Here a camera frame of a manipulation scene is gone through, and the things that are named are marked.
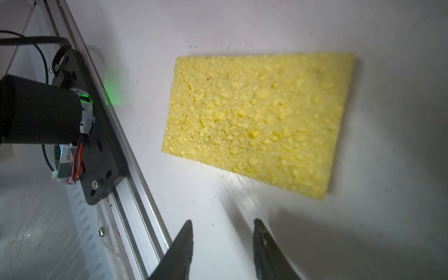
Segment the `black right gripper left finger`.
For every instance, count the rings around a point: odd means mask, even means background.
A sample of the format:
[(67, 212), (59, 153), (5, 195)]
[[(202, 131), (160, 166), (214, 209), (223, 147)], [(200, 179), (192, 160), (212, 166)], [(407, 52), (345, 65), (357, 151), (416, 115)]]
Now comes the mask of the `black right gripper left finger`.
[(193, 259), (193, 223), (187, 220), (149, 280), (188, 280)]

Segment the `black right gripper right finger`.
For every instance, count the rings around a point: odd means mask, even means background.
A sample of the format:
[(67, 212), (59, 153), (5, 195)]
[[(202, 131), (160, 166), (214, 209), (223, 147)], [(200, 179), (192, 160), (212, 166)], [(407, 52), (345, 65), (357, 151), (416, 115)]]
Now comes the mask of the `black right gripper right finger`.
[(258, 280), (301, 280), (261, 219), (254, 220), (253, 259)]

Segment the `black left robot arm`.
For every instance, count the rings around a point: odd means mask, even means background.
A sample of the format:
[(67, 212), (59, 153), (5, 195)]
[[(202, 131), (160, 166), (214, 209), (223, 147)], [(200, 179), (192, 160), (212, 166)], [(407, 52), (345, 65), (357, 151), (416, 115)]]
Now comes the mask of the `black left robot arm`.
[(1, 143), (68, 145), (90, 133), (87, 92), (5, 75), (1, 79)]

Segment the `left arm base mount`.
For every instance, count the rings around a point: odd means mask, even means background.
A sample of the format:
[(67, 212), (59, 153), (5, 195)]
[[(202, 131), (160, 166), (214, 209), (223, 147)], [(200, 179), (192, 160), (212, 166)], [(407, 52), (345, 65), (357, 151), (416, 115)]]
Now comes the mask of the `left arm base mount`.
[(65, 45), (57, 51), (52, 66), (55, 67), (52, 84), (80, 98), (82, 121), (78, 141), (81, 147), (74, 177), (82, 186), (86, 203), (95, 205), (125, 178), (127, 161), (106, 113), (108, 104), (102, 102), (81, 53)]

